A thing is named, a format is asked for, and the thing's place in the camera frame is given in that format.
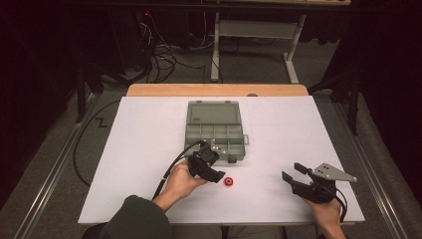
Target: white tabletop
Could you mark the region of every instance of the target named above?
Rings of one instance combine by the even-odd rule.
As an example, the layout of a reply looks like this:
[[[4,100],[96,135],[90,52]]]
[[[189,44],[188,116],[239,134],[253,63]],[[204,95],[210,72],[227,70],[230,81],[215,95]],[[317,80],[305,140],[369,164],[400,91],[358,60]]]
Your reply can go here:
[[[243,161],[217,162],[234,180],[201,186],[166,214],[174,224],[312,223],[305,203],[292,194],[282,171],[294,180],[311,179],[294,170],[329,163],[342,170],[312,97],[125,97],[122,98],[79,223],[109,221],[124,199],[152,195],[162,175],[183,150],[189,101],[237,101],[244,134]],[[337,188],[347,199],[345,222],[364,221],[348,182]]]

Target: wooden table edge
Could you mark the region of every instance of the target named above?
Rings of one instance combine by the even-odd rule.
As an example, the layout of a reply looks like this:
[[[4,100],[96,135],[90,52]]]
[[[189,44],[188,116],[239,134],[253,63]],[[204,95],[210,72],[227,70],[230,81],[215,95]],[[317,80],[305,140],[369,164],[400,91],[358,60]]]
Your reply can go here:
[[[267,84],[133,84],[127,97],[298,97],[308,96],[303,85]]]

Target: dark background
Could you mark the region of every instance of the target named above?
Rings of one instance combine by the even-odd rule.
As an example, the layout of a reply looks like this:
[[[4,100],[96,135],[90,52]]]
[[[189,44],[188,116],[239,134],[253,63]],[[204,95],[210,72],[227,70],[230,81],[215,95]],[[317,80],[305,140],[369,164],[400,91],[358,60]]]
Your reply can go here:
[[[301,41],[318,38],[323,44],[343,36],[322,80],[353,69],[356,63],[363,66],[359,73],[360,90],[393,159],[421,203],[420,3],[378,0],[354,4],[359,8],[383,6],[385,12],[353,16],[312,14]],[[242,14],[237,17],[248,18]],[[202,19],[201,14],[178,12],[156,18],[160,26],[182,20],[163,30],[181,46],[189,45],[189,31],[200,35],[198,26],[202,23],[189,19]],[[110,14],[104,11],[63,11],[53,1],[1,3],[1,206],[42,143],[46,130],[66,110],[67,99],[76,88],[81,60],[88,56],[116,73],[132,64],[122,59],[111,24]],[[130,44],[136,48],[136,41]],[[335,91],[343,88],[342,82],[329,86]]]

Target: metal stand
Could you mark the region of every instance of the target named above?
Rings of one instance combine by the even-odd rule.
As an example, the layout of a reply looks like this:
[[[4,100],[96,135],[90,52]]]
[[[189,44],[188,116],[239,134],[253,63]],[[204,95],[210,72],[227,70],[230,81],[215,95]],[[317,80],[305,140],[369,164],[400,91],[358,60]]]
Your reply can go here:
[[[292,59],[304,27],[306,15],[301,15],[298,23],[271,23],[251,21],[220,21],[220,13],[215,14],[214,51],[211,66],[211,82],[217,82],[220,71],[220,36],[230,37],[257,37],[291,39],[291,47],[288,53],[284,53],[284,61],[288,70],[290,82],[298,84],[298,76]]]

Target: sleeve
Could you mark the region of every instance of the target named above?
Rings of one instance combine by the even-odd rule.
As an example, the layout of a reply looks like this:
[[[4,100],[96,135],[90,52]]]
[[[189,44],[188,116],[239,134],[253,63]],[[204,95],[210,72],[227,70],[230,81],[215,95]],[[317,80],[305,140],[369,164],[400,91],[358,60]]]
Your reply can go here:
[[[155,203],[131,195],[103,228],[101,239],[170,239],[171,227]]]
[[[322,235],[322,234],[320,234],[316,239],[325,239],[325,237]]]

